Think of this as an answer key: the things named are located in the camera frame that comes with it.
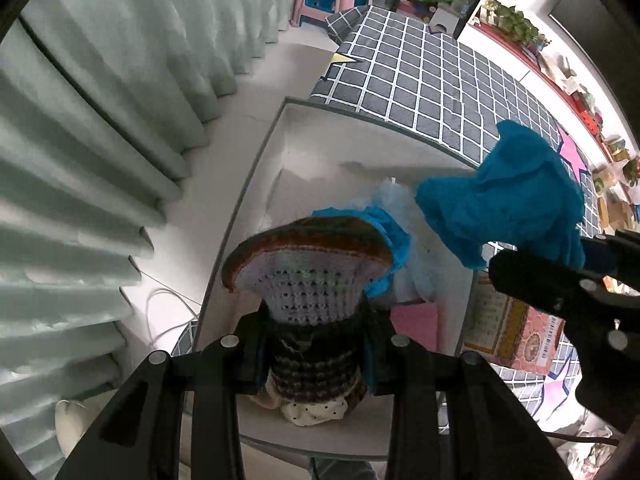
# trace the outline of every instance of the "white fabric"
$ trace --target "white fabric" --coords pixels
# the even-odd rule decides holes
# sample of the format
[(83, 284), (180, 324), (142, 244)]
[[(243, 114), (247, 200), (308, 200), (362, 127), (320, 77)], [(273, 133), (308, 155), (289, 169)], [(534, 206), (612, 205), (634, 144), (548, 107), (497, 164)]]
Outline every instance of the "white fabric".
[(411, 235), (409, 256), (404, 266), (412, 282), (424, 301), (431, 301), (434, 295), (436, 271), (433, 265), (433, 231), (424, 221), (422, 211), (414, 200), (414, 193), (407, 186), (385, 180), (373, 193), (371, 204), (389, 213), (398, 225)]
[(353, 316), (362, 290), (384, 276), (390, 260), (353, 251), (276, 248), (247, 258), (233, 285), (263, 298), (277, 322), (317, 325)]
[(267, 380), (262, 389), (257, 395), (249, 396), (249, 398), (258, 404), (258, 406), (266, 408), (267, 410), (275, 410), (282, 406), (282, 397), (278, 394), (276, 381), (273, 378), (271, 369), (269, 370), (269, 375), (267, 375)]
[(290, 402), (283, 404), (280, 411), (284, 417), (296, 426), (314, 426), (328, 420), (339, 420), (347, 412), (344, 397), (318, 403)]

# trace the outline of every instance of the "white storage box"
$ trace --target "white storage box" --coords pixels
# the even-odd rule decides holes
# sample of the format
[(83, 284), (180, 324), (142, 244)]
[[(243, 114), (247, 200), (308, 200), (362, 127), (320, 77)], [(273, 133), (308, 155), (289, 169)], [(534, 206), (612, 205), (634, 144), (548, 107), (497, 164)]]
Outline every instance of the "white storage box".
[[(231, 217), (200, 314), (196, 350), (233, 332), (239, 317), (254, 311), (260, 298), (229, 294), (219, 270), (241, 241), (257, 232), (341, 207), (370, 196), (385, 178), (415, 186), (430, 176), (471, 174), (461, 156), (383, 121), (287, 98), (257, 153)], [(438, 275), (434, 283), (438, 350), (460, 350), (473, 272), (443, 245), (426, 240)], [(249, 442), (316, 456), (386, 460), (392, 416), (391, 397), (366, 397), (343, 420), (309, 428), (287, 422), (279, 410), (265, 410), (238, 398), (241, 437)]]

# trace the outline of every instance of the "crocheted beanie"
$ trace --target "crocheted beanie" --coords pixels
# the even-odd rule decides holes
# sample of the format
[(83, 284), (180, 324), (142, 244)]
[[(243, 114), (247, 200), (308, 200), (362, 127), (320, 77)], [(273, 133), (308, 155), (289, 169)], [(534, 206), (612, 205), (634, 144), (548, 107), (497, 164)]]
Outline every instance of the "crocheted beanie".
[(358, 306), (391, 263), (380, 232), (350, 216), (277, 227), (229, 255), (223, 285), (250, 290), (269, 308), (266, 355), (284, 399), (324, 402), (353, 389), (362, 360)]

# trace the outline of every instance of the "pink sponge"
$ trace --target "pink sponge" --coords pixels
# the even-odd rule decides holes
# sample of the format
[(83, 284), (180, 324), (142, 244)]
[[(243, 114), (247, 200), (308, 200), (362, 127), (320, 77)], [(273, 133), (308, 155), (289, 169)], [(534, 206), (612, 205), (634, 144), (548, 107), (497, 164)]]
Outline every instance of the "pink sponge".
[(427, 350), (437, 350), (438, 306), (435, 303), (396, 305), (391, 309), (391, 323), (397, 333), (409, 336)]

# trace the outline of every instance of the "white floor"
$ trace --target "white floor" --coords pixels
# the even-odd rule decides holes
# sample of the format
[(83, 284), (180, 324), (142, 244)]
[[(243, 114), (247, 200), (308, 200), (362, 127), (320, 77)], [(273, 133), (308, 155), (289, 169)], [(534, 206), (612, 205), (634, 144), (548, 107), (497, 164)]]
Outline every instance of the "white floor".
[[(142, 282), (123, 288), (134, 310), (120, 323), (132, 368), (149, 354), (152, 342), (170, 352), (184, 323), (193, 317), (189, 309), (200, 311), (228, 218), (249, 170), (230, 168), (229, 154), (257, 151), (283, 99), (306, 99), (336, 48), (322, 28), (308, 23), (281, 32), (279, 42), (266, 47), (265, 57), (254, 60), (252, 73), (238, 76), (238, 92), (220, 100), (222, 116), (206, 124), (210, 145), (186, 154), (192, 176), (180, 183), (182, 198), (163, 205), (163, 228), (146, 231), (154, 255), (135, 260)], [(176, 328), (159, 337), (172, 327)]]

